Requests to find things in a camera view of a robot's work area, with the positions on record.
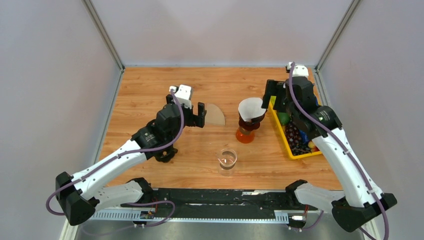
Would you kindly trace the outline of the white paper coffee filter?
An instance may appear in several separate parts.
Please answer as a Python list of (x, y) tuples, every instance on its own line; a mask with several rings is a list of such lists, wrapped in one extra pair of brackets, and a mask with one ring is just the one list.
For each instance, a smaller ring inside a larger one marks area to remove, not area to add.
[(263, 100), (260, 97), (249, 97), (242, 100), (238, 105), (238, 113), (244, 122), (262, 117), (266, 109), (262, 108)]

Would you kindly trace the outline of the brown plastic coffee dripper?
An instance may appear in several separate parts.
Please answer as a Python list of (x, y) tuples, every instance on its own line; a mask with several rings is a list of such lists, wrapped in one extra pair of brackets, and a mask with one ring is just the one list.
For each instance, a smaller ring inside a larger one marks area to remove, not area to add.
[(260, 111), (239, 111), (239, 121), (238, 126), (248, 132), (257, 130), (262, 120), (265, 118), (266, 110), (262, 109)]

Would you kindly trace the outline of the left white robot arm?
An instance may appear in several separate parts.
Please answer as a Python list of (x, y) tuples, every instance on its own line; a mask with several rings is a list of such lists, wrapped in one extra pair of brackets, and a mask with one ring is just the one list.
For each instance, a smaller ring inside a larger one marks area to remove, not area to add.
[(166, 96), (166, 105), (146, 126), (140, 128), (122, 146), (96, 164), (69, 174), (62, 172), (55, 178), (55, 192), (48, 198), (46, 208), (52, 214), (50, 201), (56, 198), (72, 226), (89, 220), (96, 212), (115, 206), (147, 207), (153, 201), (153, 189), (143, 178), (133, 178), (125, 184), (107, 187), (113, 179), (126, 170), (149, 159), (168, 163), (177, 153), (174, 143), (184, 127), (203, 128), (207, 110), (205, 104), (193, 106), (177, 98), (173, 93)]

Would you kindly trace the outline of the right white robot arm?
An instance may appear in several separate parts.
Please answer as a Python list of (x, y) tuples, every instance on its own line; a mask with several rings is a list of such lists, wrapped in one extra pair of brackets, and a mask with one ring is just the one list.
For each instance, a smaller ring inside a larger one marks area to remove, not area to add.
[(387, 210), (397, 204), (397, 199), (392, 193), (384, 193), (366, 172), (334, 110), (318, 104), (313, 83), (304, 76), (285, 81), (269, 79), (262, 98), (263, 108), (269, 105), (272, 96), (276, 97), (273, 110), (287, 113), (295, 126), (306, 133), (329, 162), (342, 186), (342, 192), (336, 194), (300, 179), (286, 187), (286, 204), (292, 209), (309, 205), (331, 213), (347, 232), (360, 229), (381, 216), (387, 237)]

